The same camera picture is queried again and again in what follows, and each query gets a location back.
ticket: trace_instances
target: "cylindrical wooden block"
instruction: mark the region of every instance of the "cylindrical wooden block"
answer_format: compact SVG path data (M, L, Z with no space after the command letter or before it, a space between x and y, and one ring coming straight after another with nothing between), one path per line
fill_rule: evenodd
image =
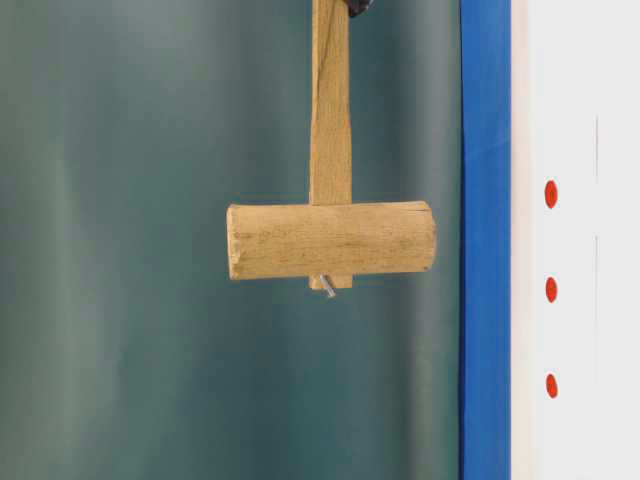
M231 205L232 279L420 272L436 255L425 202L352 205Z

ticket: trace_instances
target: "white panel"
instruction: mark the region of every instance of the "white panel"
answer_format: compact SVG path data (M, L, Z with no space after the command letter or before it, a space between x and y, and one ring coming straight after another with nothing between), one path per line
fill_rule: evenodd
M513 478L640 478L640 7L512 7Z

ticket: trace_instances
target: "wood grain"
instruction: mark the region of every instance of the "wood grain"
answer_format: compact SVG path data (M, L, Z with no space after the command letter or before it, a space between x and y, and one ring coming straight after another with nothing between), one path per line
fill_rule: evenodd
M349 12L344 0L313 0L311 165L309 203L351 203ZM351 288L352 277L332 277ZM322 289L311 278L313 289Z
M234 280L420 272L436 255L425 202L231 205L227 232Z

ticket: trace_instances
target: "wooden handle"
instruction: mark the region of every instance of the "wooden handle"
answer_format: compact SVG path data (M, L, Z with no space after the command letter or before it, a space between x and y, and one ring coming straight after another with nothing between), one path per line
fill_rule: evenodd
M436 254L425 202L231 205L227 232L234 280L420 272Z
M351 203L349 8L344 0L313 0L311 165L309 203ZM332 277L350 288L352 277ZM319 278L311 288L321 289Z

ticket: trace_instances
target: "blue strip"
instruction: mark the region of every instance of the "blue strip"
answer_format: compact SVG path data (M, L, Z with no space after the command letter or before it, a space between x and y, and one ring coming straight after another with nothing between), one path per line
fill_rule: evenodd
M510 0L461 0L462 478L510 478Z

